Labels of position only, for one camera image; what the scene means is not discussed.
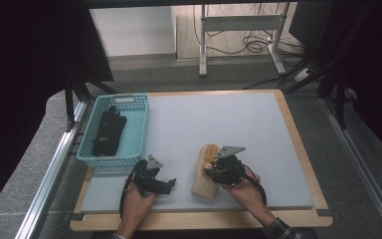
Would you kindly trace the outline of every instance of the black object in basket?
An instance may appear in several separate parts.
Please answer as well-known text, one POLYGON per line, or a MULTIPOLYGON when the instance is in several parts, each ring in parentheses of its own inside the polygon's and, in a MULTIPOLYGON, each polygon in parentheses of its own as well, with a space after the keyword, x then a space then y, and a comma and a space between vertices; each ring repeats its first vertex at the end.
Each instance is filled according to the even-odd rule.
POLYGON ((110 107, 107 112, 103 112, 94 141, 93 155, 114 156, 119 147, 120 135, 125 124, 126 117, 120 116, 116 112, 115 106, 110 107))

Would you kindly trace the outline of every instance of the person's left hand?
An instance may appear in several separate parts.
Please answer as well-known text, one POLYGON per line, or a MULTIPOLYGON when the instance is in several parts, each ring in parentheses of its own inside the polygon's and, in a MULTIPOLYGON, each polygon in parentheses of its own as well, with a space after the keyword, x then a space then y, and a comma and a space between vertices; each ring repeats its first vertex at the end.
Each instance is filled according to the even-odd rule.
POLYGON ((145 197, 142 196, 138 186, 132 180, 126 190, 122 221, 117 228, 117 234, 131 238, 141 220, 150 213, 156 195, 151 192, 145 197))

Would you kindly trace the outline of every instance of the blue plastic basket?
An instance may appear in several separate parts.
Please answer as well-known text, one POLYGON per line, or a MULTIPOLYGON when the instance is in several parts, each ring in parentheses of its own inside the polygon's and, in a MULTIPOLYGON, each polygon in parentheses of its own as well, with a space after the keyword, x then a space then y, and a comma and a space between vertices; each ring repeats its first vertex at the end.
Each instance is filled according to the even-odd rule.
POLYGON ((92 167, 133 167, 143 159, 148 117, 148 96, 146 94, 98 97, 80 144, 77 159, 92 167), (92 150, 101 115, 111 106, 116 106, 116 111, 126 117, 119 148, 114 156, 94 156, 92 150))

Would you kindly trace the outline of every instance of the white wall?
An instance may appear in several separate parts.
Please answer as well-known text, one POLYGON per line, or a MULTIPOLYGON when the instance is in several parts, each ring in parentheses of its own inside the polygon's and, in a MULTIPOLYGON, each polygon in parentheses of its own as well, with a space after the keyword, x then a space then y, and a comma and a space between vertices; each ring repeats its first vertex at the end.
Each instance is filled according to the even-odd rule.
POLYGON ((170 7, 91 9, 108 57, 175 53, 170 7))

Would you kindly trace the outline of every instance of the hand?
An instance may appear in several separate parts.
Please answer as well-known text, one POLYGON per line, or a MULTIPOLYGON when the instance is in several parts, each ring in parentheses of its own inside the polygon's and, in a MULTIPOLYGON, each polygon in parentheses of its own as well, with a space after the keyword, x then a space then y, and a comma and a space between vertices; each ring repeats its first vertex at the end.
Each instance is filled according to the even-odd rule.
MULTIPOLYGON (((260 182, 260 177, 246 168, 247 175, 260 182)), ((247 179, 243 179, 237 185, 222 184, 231 196, 245 209, 247 209, 263 226, 268 227, 275 222, 275 215, 263 202, 259 189, 247 179)))
POLYGON ((143 197, 132 180, 126 190, 123 217, 116 233, 126 238, 131 238, 141 220, 150 213, 155 199, 156 193, 153 192, 143 197))

